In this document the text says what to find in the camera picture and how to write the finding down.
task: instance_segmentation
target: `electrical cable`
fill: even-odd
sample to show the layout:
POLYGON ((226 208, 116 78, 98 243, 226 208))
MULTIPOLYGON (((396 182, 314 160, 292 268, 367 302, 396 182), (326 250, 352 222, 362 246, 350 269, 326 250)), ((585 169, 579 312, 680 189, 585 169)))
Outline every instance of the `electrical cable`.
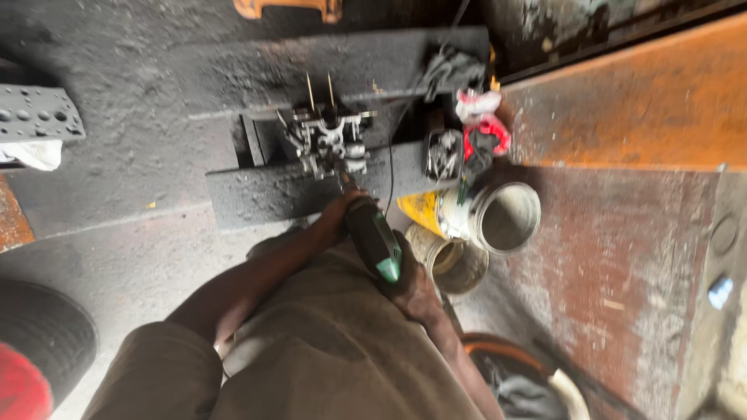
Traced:
MULTIPOLYGON (((467 10, 467 6, 469 6, 470 0, 462 0, 462 3, 459 5, 459 9, 456 12, 456 15, 454 16, 454 21, 451 23, 451 30, 449 31, 449 36, 446 37, 446 40, 441 43, 441 47, 438 49, 438 53, 440 55, 444 52, 444 47, 448 44, 449 40, 451 40, 451 36, 453 35, 454 31, 456 30, 456 26, 459 24, 459 21, 462 20, 462 16, 464 16, 465 11, 467 10)), ((407 114, 407 111, 412 106, 413 101, 415 100, 415 93, 418 91, 418 86, 420 86, 420 83, 423 81, 423 77, 425 76, 425 73, 420 76, 417 82, 415 82, 415 85, 412 87, 412 95, 410 95, 410 99, 407 101, 407 106, 402 110, 402 113, 400 114, 400 117, 397 119, 397 124, 394 125, 394 128, 389 133, 389 173, 391 175, 391 181, 389 185, 389 201, 386 204, 386 210, 384 211, 384 217, 389 215, 389 207, 391 206, 391 199, 394 196, 394 158, 391 154, 391 142, 394 140, 394 133, 397 132, 397 129, 399 128, 400 124, 402 123, 402 119, 405 117, 405 114, 407 114)))

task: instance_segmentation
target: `perforated metal plate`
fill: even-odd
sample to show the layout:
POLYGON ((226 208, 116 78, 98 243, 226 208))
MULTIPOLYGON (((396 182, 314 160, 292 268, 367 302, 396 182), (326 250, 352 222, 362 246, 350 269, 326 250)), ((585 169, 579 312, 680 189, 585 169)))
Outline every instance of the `perforated metal plate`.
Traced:
POLYGON ((0 143, 85 137, 63 88, 0 84, 0 143))

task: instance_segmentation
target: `power drill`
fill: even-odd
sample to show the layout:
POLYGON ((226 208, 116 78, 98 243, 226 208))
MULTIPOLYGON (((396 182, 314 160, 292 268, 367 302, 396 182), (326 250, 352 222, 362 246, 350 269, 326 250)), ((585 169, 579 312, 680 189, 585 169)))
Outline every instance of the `power drill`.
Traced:
MULTIPOLYGON (((338 168, 337 174, 343 194, 360 189, 346 170, 338 168)), ((366 268, 386 282, 396 283, 400 279, 402 248, 376 201, 369 196, 355 199, 347 208, 345 226, 366 268)))

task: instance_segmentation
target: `metal bucket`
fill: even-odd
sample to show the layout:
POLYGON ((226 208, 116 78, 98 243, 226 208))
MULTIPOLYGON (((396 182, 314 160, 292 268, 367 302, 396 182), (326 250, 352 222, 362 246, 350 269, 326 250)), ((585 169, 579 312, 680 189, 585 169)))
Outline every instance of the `metal bucket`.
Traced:
POLYGON ((526 247, 539 228, 539 196, 529 186, 512 182, 488 186, 464 204, 458 188, 401 197, 397 205, 411 219, 447 241, 472 241, 497 256, 526 247))
POLYGON ((447 241, 414 223, 405 233, 415 258, 440 291, 462 294, 475 288, 488 271, 488 251, 469 241, 447 241))
POLYGON ((509 256, 529 244, 541 217, 539 196, 529 185, 511 182, 485 187, 469 206, 470 238, 493 255, 509 256))

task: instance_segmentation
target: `forearm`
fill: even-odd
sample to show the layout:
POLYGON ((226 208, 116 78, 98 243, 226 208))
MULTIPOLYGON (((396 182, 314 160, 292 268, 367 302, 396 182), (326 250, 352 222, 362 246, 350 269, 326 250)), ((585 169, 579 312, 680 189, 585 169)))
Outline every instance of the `forearm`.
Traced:
POLYGON ((469 398, 488 420, 503 420, 503 412, 482 374, 470 359, 446 313, 438 308, 422 321, 426 333, 451 367, 469 398))
POLYGON ((261 299, 286 277, 324 250, 312 225, 282 246, 219 274, 197 289, 167 321, 181 324, 210 343, 230 337, 261 299))

